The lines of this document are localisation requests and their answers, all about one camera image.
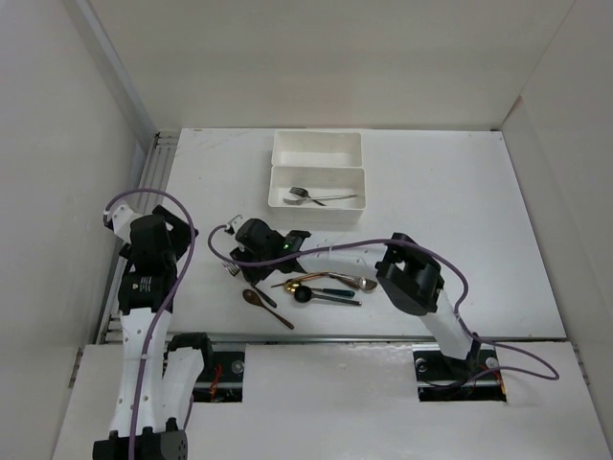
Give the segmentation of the silver fork shiny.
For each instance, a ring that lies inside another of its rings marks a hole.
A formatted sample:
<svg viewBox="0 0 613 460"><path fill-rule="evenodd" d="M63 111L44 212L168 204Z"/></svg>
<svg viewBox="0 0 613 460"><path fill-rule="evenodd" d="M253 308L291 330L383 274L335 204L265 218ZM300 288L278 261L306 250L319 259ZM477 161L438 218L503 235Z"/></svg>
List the silver fork shiny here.
<svg viewBox="0 0 613 460"><path fill-rule="evenodd" d="M223 262L223 267L226 269L228 273L230 273L233 277L236 277L240 274L240 268L235 264Z"/></svg>

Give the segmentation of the dark brown spoon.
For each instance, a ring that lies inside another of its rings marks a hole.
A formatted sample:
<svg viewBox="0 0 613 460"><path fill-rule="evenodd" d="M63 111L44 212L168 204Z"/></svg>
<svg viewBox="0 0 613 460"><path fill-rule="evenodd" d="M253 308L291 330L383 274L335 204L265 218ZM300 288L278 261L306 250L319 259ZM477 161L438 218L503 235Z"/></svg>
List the dark brown spoon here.
<svg viewBox="0 0 613 460"><path fill-rule="evenodd" d="M282 316L280 316L279 314L277 314L276 312L274 312L271 308L267 307L262 299L259 297L259 295L252 289L245 289L242 292L242 297L243 299L250 305L259 307L264 309L265 311L267 311L268 313L270 313L273 317L275 317L278 321L280 321L284 326L286 326L287 328L289 328L290 330L294 330L295 326L289 322L288 320L286 320L285 318L283 318Z"/></svg>

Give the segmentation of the copper round spoon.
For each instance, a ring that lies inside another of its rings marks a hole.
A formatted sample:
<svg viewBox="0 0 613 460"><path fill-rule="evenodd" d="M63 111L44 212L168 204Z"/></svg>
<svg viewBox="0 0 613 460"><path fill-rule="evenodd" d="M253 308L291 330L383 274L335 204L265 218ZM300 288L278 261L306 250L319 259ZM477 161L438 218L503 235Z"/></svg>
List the copper round spoon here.
<svg viewBox="0 0 613 460"><path fill-rule="evenodd" d="M329 278L331 272L330 271L321 271L321 272L313 272L313 273L308 273L302 276L298 276L295 278L290 278L287 280L284 280L281 283L278 283L276 285L272 285L271 288L279 288L282 287L288 283L293 283L293 282L303 282L303 281L308 281L308 280L313 280L313 279L318 279L318 278Z"/></svg>

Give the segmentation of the silver fork matte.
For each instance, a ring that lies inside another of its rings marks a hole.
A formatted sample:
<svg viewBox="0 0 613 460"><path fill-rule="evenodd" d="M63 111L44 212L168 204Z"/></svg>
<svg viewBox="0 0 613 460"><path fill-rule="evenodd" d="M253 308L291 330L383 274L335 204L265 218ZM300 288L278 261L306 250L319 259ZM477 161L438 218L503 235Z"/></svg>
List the silver fork matte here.
<svg viewBox="0 0 613 460"><path fill-rule="evenodd" d="M282 202L284 204L294 206L302 205L307 202L312 202L319 206L325 206L325 201L350 199L356 197L356 194L314 196L307 189L300 187L291 187L288 192L290 197L284 197Z"/></svg>

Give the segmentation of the black round spoon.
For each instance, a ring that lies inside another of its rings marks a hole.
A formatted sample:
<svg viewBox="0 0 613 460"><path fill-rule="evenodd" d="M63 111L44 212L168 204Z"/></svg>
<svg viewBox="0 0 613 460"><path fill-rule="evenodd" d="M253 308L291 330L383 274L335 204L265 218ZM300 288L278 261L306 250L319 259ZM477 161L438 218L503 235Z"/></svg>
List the black round spoon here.
<svg viewBox="0 0 613 460"><path fill-rule="evenodd" d="M327 302L332 302L334 304L340 305L348 305L353 307L361 307L362 302L358 300L353 300L351 298L346 298L342 296L337 296L333 294L327 293L318 293L311 289L310 287L300 286L296 287L293 291L294 299L301 304L305 304L310 302L311 300L323 300Z"/></svg>

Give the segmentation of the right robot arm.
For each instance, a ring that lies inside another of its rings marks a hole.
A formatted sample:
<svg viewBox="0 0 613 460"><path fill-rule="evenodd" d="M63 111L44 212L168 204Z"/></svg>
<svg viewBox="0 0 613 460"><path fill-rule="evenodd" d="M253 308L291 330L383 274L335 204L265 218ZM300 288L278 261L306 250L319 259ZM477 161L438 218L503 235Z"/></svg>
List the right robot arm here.
<svg viewBox="0 0 613 460"><path fill-rule="evenodd" d="M241 216L225 232L237 242L230 257L248 281L257 283L275 271L373 279L394 307L418 317L434 336L450 375L463 378L477 368L480 345L444 292L441 264L407 235L342 243L304 230L283 235L261 219Z"/></svg>

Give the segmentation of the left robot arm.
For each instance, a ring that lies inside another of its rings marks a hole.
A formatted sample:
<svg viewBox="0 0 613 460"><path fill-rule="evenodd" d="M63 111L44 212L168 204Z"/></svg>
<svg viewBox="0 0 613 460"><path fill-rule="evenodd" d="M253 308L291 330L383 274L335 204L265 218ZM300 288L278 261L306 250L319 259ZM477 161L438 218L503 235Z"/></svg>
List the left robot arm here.
<svg viewBox="0 0 613 460"><path fill-rule="evenodd" d="M198 235L190 219L163 206L148 215L124 201L103 215L123 240L126 260L118 291L123 334L119 394L95 459L184 459L193 389L214 371L205 333L167 337L174 296L192 260Z"/></svg>

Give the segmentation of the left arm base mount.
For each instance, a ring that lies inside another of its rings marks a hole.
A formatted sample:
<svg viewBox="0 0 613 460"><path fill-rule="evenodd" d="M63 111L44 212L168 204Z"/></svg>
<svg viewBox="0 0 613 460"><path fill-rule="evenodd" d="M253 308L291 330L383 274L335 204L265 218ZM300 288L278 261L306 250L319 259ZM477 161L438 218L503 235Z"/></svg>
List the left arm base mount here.
<svg viewBox="0 0 613 460"><path fill-rule="evenodd" d="M164 355L163 383L173 399L196 403L240 403L245 352L238 348L215 348L204 333L176 336Z"/></svg>

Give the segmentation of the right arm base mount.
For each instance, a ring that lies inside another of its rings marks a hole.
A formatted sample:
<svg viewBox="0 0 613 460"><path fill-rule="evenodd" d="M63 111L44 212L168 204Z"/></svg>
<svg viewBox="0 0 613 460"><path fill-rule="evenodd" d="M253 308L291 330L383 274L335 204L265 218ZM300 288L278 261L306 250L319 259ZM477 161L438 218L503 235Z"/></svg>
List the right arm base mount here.
<svg viewBox="0 0 613 460"><path fill-rule="evenodd" d="M476 344L467 360L444 356L436 344L413 348L417 393L421 403L507 401L493 347Z"/></svg>

